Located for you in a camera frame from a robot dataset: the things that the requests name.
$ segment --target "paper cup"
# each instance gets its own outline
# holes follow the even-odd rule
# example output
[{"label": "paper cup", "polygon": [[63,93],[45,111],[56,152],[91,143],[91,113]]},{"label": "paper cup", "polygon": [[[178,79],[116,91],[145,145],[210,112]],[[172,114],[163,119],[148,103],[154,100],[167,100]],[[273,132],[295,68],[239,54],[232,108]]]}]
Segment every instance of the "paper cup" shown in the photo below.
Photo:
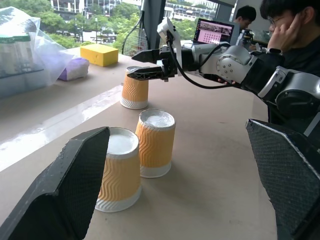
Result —
[{"label": "paper cup", "polygon": [[176,121],[169,113],[149,109],[139,116],[136,127],[140,142],[140,176],[159,178],[171,168]]},{"label": "paper cup", "polygon": [[128,109],[144,109],[148,106],[149,81],[139,81],[128,77],[127,73],[132,68],[137,67],[131,66],[126,69],[120,103]]},{"label": "paper cup", "polygon": [[139,139],[130,130],[111,127],[95,209],[119,212],[135,204],[140,194]]}]

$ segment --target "glasses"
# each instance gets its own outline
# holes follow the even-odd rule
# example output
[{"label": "glasses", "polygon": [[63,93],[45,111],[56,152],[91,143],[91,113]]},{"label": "glasses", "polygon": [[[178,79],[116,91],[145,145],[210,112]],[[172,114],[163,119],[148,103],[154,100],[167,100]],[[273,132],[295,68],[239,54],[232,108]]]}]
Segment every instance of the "glasses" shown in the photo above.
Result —
[{"label": "glasses", "polygon": [[282,17],[279,17],[278,19],[273,19],[272,17],[268,17],[268,20],[269,20],[269,22],[270,22],[271,25],[276,26],[276,23],[277,23],[279,20],[283,19],[283,18],[285,18],[285,17],[282,16]]}]

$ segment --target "black foam pad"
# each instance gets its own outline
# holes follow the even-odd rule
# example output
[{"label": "black foam pad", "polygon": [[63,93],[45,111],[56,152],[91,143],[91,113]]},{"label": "black foam pad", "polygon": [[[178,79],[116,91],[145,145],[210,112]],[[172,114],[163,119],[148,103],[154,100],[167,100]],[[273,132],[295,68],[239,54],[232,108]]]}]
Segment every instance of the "black foam pad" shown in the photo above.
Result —
[{"label": "black foam pad", "polygon": [[1,240],[84,239],[101,187],[108,127],[72,138],[0,227]]},{"label": "black foam pad", "polygon": [[319,226],[320,154],[308,139],[275,124],[246,126],[262,185],[276,215],[294,239]]}]

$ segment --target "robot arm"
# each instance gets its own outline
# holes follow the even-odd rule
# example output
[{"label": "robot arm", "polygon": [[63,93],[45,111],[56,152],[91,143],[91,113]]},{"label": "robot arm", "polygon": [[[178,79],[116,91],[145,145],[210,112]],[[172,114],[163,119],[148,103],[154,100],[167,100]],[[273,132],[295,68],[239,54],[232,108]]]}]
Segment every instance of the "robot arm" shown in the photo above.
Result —
[{"label": "robot arm", "polygon": [[320,78],[278,66],[281,65],[278,56],[254,56],[242,46],[228,44],[181,47],[178,31],[169,19],[163,20],[158,26],[158,32],[168,46],[142,51],[132,59],[161,62],[161,65],[137,67],[127,74],[129,77],[137,80],[162,79],[167,82],[176,74],[180,75],[180,72],[210,74],[229,83],[238,83],[242,89],[277,106],[287,117],[307,118],[320,110]]}]

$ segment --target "laptop screen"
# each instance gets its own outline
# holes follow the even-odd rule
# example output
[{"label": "laptop screen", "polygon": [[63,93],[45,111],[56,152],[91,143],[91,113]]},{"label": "laptop screen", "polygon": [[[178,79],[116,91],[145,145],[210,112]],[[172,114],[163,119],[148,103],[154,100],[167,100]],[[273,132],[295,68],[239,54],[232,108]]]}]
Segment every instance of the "laptop screen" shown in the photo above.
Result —
[{"label": "laptop screen", "polygon": [[220,44],[231,43],[235,25],[220,21],[199,19],[193,43],[197,44]]}]

